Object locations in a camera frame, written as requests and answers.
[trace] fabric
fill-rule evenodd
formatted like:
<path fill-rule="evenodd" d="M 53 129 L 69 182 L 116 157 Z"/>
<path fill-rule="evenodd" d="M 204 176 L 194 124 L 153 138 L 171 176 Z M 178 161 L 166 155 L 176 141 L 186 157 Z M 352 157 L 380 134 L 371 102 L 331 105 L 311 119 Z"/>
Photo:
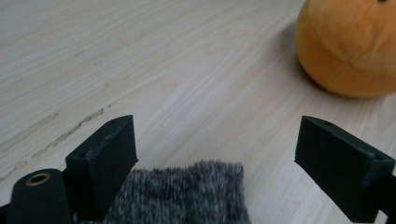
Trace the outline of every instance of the fabric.
<path fill-rule="evenodd" d="M 248 224 L 243 166 L 201 161 L 188 168 L 134 170 L 103 222 Z"/>

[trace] table surface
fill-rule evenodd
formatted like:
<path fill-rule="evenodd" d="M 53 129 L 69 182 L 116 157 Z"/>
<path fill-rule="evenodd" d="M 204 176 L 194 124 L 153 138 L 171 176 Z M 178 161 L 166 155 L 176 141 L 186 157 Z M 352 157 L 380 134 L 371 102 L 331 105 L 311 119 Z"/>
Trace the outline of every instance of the table surface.
<path fill-rule="evenodd" d="M 252 223 L 350 223 L 294 160 L 302 115 L 396 157 L 396 95 L 331 95 L 295 55 L 303 0 L 0 2 L 0 204 L 110 119 L 136 168 L 242 162 Z M 384 223 L 383 214 L 376 223 Z"/>

